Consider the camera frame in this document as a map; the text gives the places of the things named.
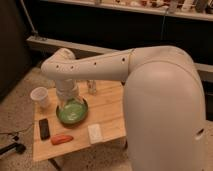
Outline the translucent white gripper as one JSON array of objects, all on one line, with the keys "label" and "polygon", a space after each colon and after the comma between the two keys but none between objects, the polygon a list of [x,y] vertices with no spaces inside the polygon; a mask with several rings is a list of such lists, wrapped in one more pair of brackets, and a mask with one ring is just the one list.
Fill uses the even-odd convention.
[{"label": "translucent white gripper", "polygon": [[56,95],[60,101],[67,101],[79,95],[79,88],[75,80],[59,80],[55,82]]}]

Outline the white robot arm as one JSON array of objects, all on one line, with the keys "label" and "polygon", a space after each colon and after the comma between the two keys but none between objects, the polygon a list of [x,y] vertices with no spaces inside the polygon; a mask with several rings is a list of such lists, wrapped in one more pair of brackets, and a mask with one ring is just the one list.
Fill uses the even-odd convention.
[{"label": "white robot arm", "polygon": [[124,84],[123,113],[133,171],[205,171],[205,95],[190,55],[152,46],[73,60],[63,50],[45,60],[54,81]]}]

